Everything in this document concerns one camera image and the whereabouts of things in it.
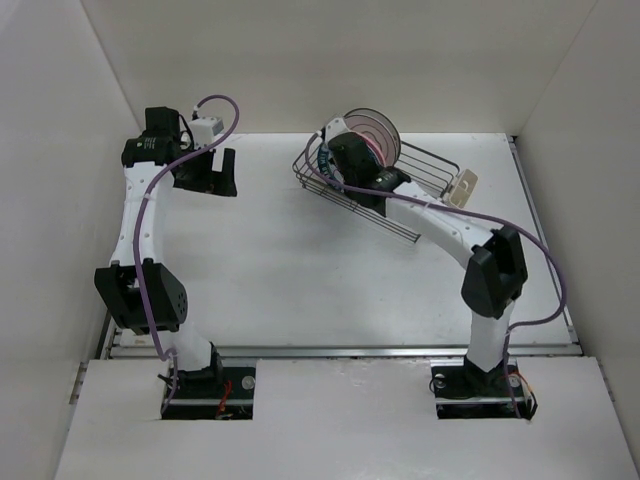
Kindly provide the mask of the pink plastic plate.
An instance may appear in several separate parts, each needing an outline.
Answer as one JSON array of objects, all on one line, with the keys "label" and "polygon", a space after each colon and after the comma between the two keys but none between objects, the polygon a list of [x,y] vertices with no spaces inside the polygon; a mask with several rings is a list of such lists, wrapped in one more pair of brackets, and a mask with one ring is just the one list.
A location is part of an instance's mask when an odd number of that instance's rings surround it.
[{"label": "pink plastic plate", "polygon": [[363,136],[370,141],[380,163],[384,166],[391,166],[392,150],[386,136],[376,131],[365,131]]}]

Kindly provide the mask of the blue plastic plate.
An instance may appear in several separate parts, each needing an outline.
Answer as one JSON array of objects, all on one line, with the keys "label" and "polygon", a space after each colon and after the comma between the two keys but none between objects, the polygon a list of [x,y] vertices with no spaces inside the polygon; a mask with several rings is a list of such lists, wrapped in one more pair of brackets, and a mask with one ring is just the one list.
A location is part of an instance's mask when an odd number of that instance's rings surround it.
[{"label": "blue plastic plate", "polygon": [[333,156],[326,143],[321,143],[319,145],[316,154],[316,162],[318,170],[323,176],[332,180],[335,179]]}]

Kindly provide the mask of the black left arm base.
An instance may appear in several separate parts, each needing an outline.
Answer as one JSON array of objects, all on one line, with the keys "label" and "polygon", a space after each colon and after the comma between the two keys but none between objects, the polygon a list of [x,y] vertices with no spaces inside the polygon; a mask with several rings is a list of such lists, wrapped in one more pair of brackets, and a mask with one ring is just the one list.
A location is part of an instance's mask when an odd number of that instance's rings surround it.
[{"label": "black left arm base", "polygon": [[252,420],[257,380],[256,364],[231,362],[221,369],[178,371],[176,390],[173,375],[159,375],[166,384],[161,406],[162,420]]}]

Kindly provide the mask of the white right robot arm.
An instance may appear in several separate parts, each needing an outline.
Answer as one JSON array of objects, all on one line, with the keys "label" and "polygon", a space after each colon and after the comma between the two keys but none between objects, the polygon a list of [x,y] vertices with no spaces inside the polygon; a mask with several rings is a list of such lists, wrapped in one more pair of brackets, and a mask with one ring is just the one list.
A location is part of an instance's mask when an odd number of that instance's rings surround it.
[{"label": "white right robot arm", "polygon": [[349,198],[426,237],[464,269],[461,297],[472,321],[463,381],[470,391],[487,393],[499,382],[507,328],[528,279],[518,231],[489,230],[450,212],[400,169],[379,166],[354,132],[340,133],[326,146]]}]

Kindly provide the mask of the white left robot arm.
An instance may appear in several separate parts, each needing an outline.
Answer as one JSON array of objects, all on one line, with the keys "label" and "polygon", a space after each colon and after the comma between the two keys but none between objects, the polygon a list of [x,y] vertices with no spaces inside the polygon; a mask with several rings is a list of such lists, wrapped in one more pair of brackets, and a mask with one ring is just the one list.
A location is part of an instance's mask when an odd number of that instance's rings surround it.
[{"label": "white left robot arm", "polygon": [[213,343],[187,320],[186,288],[166,266],[163,242],[173,191],[236,196],[234,150],[224,149],[221,169],[213,168],[213,145],[223,131],[219,117],[185,119],[168,107],[146,108],[143,132],[126,141],[121,155],[125,201],[118,241],[108,266],[94,274],[116,325],[150,336],[161,356],[177,365],[168,380],[190,384],[205,397],[223,387],[223,367]]}]

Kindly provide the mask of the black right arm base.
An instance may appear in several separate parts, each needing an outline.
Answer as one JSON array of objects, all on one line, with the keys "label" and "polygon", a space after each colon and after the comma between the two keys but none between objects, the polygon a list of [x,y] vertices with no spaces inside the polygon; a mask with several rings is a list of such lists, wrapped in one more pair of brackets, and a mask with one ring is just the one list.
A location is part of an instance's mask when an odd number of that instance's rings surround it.
[{"label": "black right arm base", "polygon": [[489,372],[466,358],[431,364],[429,388],[439,420],[524,419],[532,420],[538,401],[522,376],[517,362],[509,360]]}]

